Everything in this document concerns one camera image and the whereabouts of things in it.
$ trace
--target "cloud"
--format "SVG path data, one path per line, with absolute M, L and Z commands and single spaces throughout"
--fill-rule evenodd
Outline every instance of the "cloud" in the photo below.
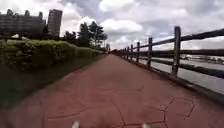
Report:
M 45 19 L 50 9 L 63 10 L 61 35 L 94 20 L 105 27 L 112 48 L 128 46 L 133 40 L 147 43 L 148 37 L 159 40 L 173 36 L 176 25 L 181 26 L 183 35 L 224 26 L 223 0 L 0 0 L 0 11 L 5 13 L 8 8 L 22 14 L 30 10 L 31 15 L 42 11 Z M 223 48 L 223 41 L 183 42 L 182 47 Z
M 131 20 L 107 19 L 101 23 L 107 33 L 135 33 L 142 32 L 143 27 Z
M 135 3 L 135 0 L 102 0 L 99 4 L 103 12 L 119 10 Z
M 25 10 L 29 10 L 31 15 L 38 15 L 43 12 L 44 19 L 48 18 L 50 9 L 59 9 L 63 11 L 61 24 L 61 34 L 66 30 L 74 31 L 78 25 L 78 21 L 82 19 L 81 8 L 71 2 L 63 3 L 62 0 L 0 0 L 0 11 L 6 12 L 7 9 L 12 9 L 14 12 L 24 14 Z

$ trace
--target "tall building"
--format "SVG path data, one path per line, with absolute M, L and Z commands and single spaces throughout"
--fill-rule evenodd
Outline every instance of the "tall building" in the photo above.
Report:
M 0 31 L 11 34 L 41 34 L 46 25 L 46 21 L 42 17 L 42 12 L 38 16 L 30 16 L 28 10 L 25 11 L 24 15 L 21 15 L 8 9 L 6 14 L 0 13 Z
M 61 28 L 62 11 L 50 10 L 48 16 L 48 33 L 51 36 L 59 36 Z

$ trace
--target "wooden fence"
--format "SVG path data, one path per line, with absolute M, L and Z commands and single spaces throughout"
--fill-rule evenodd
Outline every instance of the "wooden fence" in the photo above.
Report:
M 199 34 L 193 34 L 193 35 L 187 35 L 187 36 L 181 36 L 181 28 L 179 26 L 176 26 L 174 28 L 174 38 L 162 40 L 158 42 L 153 42 L 153 38 L 148 39 L 147 45 L 140 45 L 140 43 L 137 43 L 137 47 L 133 47 L 131 45 L 130 47 L 121 49 L 117 51 L 117 55 L 130 60 L 131 62 L 139 63 L 139 60 L 146 60 L 148 68 L 151 67 L 151 62 L 166 64 L 172 66 L 172 72 L 170 75 L 172 77 L 177 78 L 178 69 L 186 69 L 195 71 L 198 73 L 218 77 L 218 78 L 224 78 L 224 71 L 219 69 L 210 69 L 207 67 L 201 67 L 201 66 L 195 66 L 195 65 L 189 65 L 189 64 L 182 64 L 180 63 L 181 54 L 185 55 L 206 55 L 206 56 L 224 56 L 224 49 L 201 49 L 201 50 L 181 50 L 181 42 L 183 41 L 189 41 L 189 40 L 202 40 L 205 38 L 211 38 L 211 37 L 218 37 L 218 36 L 224 36 L 224 29 L 219 29 L 215 31 L 209 31 Z M 168 44 L 168 43 L 174 43 L 174 49 L 173 50 L 155 50 L 153 51 L 153 46 Z M 147 51 L 140 51 L 141 48 L 147 48 Z M 161 59 L 153 59 L 152 57 L 156 58 L 173 58 L 172 61 L 166 61 Z

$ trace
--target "paved walkway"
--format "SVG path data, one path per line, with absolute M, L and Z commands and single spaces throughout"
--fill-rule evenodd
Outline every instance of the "paved walkway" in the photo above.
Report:
M 224 107 L 109 55 L 24 100 L 9 119 L 13 128 L 223 128 Z

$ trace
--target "river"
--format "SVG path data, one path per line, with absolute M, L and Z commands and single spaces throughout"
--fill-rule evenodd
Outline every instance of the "river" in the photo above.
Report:
M 172 59 L 161 59 L 161 60 L 172 61 Z M 146 64 L 147 62 L 145 60 L 140 60 L 140 63 Z M 210 64 L 210 63 L 197 62 L 192 60 L 181 60 L 180 63 L 224 70 L 224 65 L 219 65 L 219 64 Z M 152 62 L 151 66 L 168 73 L 171 73 L 172 71 L 172 67 L 165 64 Z M 215 92 L 224 94 L 224 79 L 197 73 L 197 72 L 182 69 L 182 68 L 179 68 L 178 70 L 178 77 L 188 80 L 202 87 L 205 87 L 207 89 L 213 90 Z

